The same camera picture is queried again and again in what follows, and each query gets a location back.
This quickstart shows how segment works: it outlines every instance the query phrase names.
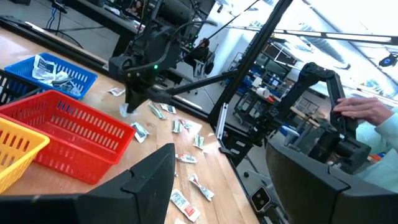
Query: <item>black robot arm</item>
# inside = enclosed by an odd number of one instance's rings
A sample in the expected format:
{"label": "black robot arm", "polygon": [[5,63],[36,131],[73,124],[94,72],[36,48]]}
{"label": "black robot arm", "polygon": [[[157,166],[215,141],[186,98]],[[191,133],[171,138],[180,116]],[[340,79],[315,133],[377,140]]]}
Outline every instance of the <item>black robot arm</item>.
{"label": "black robot arm", "polygon": [[308,156],[320,162],[328,162],[334,154],[338,158],[335,165],[352,174],[366,160],[370,147],[355,139],[358,127],[355,119],[333,112],[333,108],[338,103],[337,99],[345,97],[340,76],[333,70],[322,68],[313,62],[304,65],[293,88],[280,103],[271,106],[256,119],[256,125],[249,130],[249,133],[255,141],[260,141],[278,130],[288,117],[290,107],[305,90],[319,81],[326,82],[328,88],[332,108],[331,126],[325,130]]}

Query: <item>condiment packet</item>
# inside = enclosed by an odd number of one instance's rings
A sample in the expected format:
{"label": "condiment packet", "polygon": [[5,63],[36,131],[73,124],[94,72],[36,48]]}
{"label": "condiment packet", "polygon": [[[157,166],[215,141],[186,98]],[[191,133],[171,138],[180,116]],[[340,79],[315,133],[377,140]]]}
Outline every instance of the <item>condiment packet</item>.
{"label": "condiment packet", "polygon": [[134,129],[136,129],[135,137],[139,143],[143,143],[149,132],[143,128],[139,123],[134,122],[131,125]]}
{"label": "condiment packet", "polygon": [[120,96],[120,95],[122,95],[125,91],[126,91],[126,89],[124,89],[124,88],[118,88],[118,87],[115,87],[115,88],[113,88],[113,89],[108,90],[108,92],[110,92],[110,93],[111,93],[112,95],[114,95],[114,96]]}
{"label": "condiment packet", "polygon": [[174,224],[186,224],[186,223],[181,221],[179,218],[176,218]]}
{"label": "condiment packet", "polygon": [[[128,103],[123,103],[119,106],[119,112],[123,118],[127,118],[129,116],[129,113],[127,113],[127,107],[129,107]],[[134,110],[131,114],[137,114],[137,110]]]}
{"label": "condiment packet", "polygon": [[193,143],[193,146],[198,147],[199,149],[203,150],[203,142],[205,141],[204,137],[199,136],[198,134],[195,135],[195,142]]}
{"label": "condiment packet", "polygon": [[207,198],[207,200],[211,201],[211,198],[214,196],[214,193],[211,190],[199,184],[198,176],[196,174],[191,175],[189,181],[195,184],[195,186],[197,186],[200,189],[200,191]]}
{"label": "condiment packet", "polygon": [[191,155],[186,155],[186,154],[176,154],[175,158],[181,162],[186,162],[186,163],[197,163],[197,159]]}
{"label": "condiment packet", "polygon": [[161,103],[160,104],[160,107],[163,109],[163,110],[166,110],[166,111],[168,111],[169,113],[176,113],[175,112],[175,107],[174,106],[170,106],[170,105],[167,105],[167,104],[165,104],[165,103]]}
{"label": "condiment packet", "polygon": [[182,124],[178,120],[173,120],[173,130],[174,133],[182,132]]}
{"label": "condiment packet", "polygon": [[170,196],[170,200],[189,220],[191,220],[191,222],[196,221],[200,216],[199,210],[188,202],[181,191],[174,189]]}
{"label": "condiment packet", "polygon": [[186,119],[180,119],[182,125],[184,126],[185,129],[189,130],[193,127],[193,125],[191,124],[191,122],[189,122]]}
{"label": "condiment packet", "polygon": [[161,110],[159,110],[155,104],[150,103],[148,104],[150,110],[158,117],[159,119],[167,119],[167,117],[163,114]]}

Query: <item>metal rod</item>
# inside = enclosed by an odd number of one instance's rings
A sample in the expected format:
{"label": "metal rod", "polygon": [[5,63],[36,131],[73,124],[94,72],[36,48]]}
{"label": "metal rod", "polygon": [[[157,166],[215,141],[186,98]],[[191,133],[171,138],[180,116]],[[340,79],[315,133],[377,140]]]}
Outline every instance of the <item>metal rod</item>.
{"label": "metal rod", "polygon": [[177,88],[169,88],[167,90],[168,93],[170,93],[171,95],[178,95],[181,93],[185,93],[186,91],[191,91],[191,90],[195,90],[197,88],[203,87],[203,86],[207,86],[222,80],[225,80],[229,77],[234,76],[235,74],[237,74],[238,71],[231,71],[231,72],[226,72],[224,74],[220,74],[220,75],[216,75],[210,78],[206,78],[204,80],[200,80],[194,83],[190,83],[184,86],[180,86]]}
{"label": "metal rod", "polygon": [[229,103],[234,96],[236,90],[242,83],[244,77],[248,73],[249,69],[253,65],[253,62],[257,59],[257,56],[260,54],[262,48],[267,43],[269,37],[274,32],[277,24],[282,18],[283,14],[290,6],[293,0],[279,0],[275,5],[274,10],[268,17],[267,22],[263,25],[260,32],[255,37],[252,46],[250,46],[247,54],[243,57],[242,62],[238,68],[238,74],[234,77],[234,79],[228,84],[225,88],[225,91],[221,94],[216,105],[214,105],[212,111],[209,114],[209,123],[211,125],[216,125],[218,120],[218,115],[220,113],[220,109],[223,103]]}

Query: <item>black metal frame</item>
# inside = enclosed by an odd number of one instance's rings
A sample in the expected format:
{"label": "black metal frame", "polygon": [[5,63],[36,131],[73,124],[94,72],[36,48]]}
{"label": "black metal frame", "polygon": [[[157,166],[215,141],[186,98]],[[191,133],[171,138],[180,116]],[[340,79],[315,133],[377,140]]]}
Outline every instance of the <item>black metal frame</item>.
{"label": "black metal frame", "polygon": [[[293,0],[279,0],[279,2],[276,4],[274,10],[270,14],[267,22],[264,24],[262,29],[260,30],[259,35],[256,36],[253,44],[250,46],[248,53],[244,58],[242,59],[241,65],[239,66],[239,69],[236,72],[235,76],[233,77],[232,81],[227,85],[225,88],[225,91],[221,94],[220,98],[216,102],[215,106],[213,107],[212,111],[210,114],[206,113],[205,111],[198,109],[197,107],[190,105],[189,103],[184,102],[183,100],[180,100],[176,97],[172,98],[171,104],[174,105],[176,108],[196,117],[201,120],[204,120],[205,122],[210,123],[211,127],[214,129],[218,116],[220,114],[220,109],[223,103],[229,103],[230,100],[232,99],[233,95],[235,94],[236,90],[238,89],[240,83],[242,82],[243,78],[246,76],[247,72],[250,69],[250,66],[253,64],[257,56],[259,55],[259,52],[262,50],[262,48],[265,46],[268,38],[271,36],[273,33],[274,29],[276,28],[276,25],[279,23],[280,19],[282,18],[284,12],[287,10],[287,8],[290,6],[291,2]],[[60,40],[53,39],[49,36],[46,36],[43,33],[40,33],[37,30],[34,30],[32,28],[26,27],[26,26],[18,26],[13,23],[10,23],[8,21],[2,21],[0,20],[0,27],[3,27],[10,32],[17,33],[18,35],[22,35],[26,37],[27,39],[39,44],[43,45],[50,50],[53,50],[54,52],[57,52],[59,54],[62,54],[68,58],[72,58],[74,61],[91,68],[93,70],[96,70],[97,72],[100,72],[103,75],[108,76],[108,73],[105,69],[103,69],[104,63],[102,61],[99,61],[93,57],[90,57],[89,55],[84,54],[82,51],[79,51],[63,42]],[[209,80],[203,80],[201,83],[193,83],[190,85],[190,87],[201,87],[202,84],[207,83],[213,83],[214,80],[219,81],[220,77],[216,77],[214,79]],[[186,90],[187,87],[181,87],[179,91],[181,90]],[[251,140],[249,135],[245,133],[244,131],[226,123],[224,126],[224,129],[229,131],[229,133],[233,133],[235,135],[238,135],[244,139],[247,139],[248,141]],[[235,168],[231,160],[229,159],[229,162],[232,167]],[[238,173],[236,172],[236,169],[234,169],[235,174],[238,177],[239,183],[241,184],[242,188],[244,188]],[[264,223],[264,219],[259,217],[259,221],[261,223]]]}

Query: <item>wooden table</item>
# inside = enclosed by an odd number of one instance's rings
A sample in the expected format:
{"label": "wooden table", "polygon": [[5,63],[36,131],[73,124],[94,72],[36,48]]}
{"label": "wooden table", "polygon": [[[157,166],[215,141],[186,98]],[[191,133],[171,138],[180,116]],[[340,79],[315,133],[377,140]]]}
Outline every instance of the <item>wooden table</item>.
{"label": "wooden table", "polygon": [[[2,50],[0,51],[0,68],[42,52],[50,52],[58,57],[65,58],[1,27],[0,45],[2,46]],[[66,60],[79,65],[73,60],[67,58]],[[139,144],[136,140],[131,141],[120,163],[112,166],[100,180],[99,184],[130,168],[164,144],[174,142],[177,153],[192,154],[198,160],[197,164],[183,164],[177,161],[175,170],[178,177],[174,181],[174,188],[181,190],[188,201],[201,211],[201,215],[195,223],[258,223],[258,219],[236,178],[233,168],[230,166],[227,158],[218,151],[220,145],[208,123],[181,111],[177,111],[176,115],[167,114],[168,120],[161,121],[149,111],[147,103],[143,103],[137,109],[138,115],[129,119],[123,119],[119,115],[119,105],[124,103],[124,97],[120,96],[116,98],[107,92],[107,90],[115,86],[122,86],[122,84],[98,74],[97,81],[82,101],[125,123],[130,124],[133,121],[137,121],[151,135],[142,144]],[[193,129],[189,132],[183,130],[180,134],[173,134],[171,132],[171,121],[177,118],[185,118],[193,121]],[[194,135],[196,134],[205,137],[204,148],[206,153],[192,146]],[[198,175],[202,185],[215,193],[212,202],[207,201],[201,192],[188,182],[189,176],[194,173]],[[3,194],[85,193],[99,184],[86,184],[33,163],[26,170],[25,174]],[[190,223],[178,208],[170,202],[165,223],[174,223],[176,218]]]}

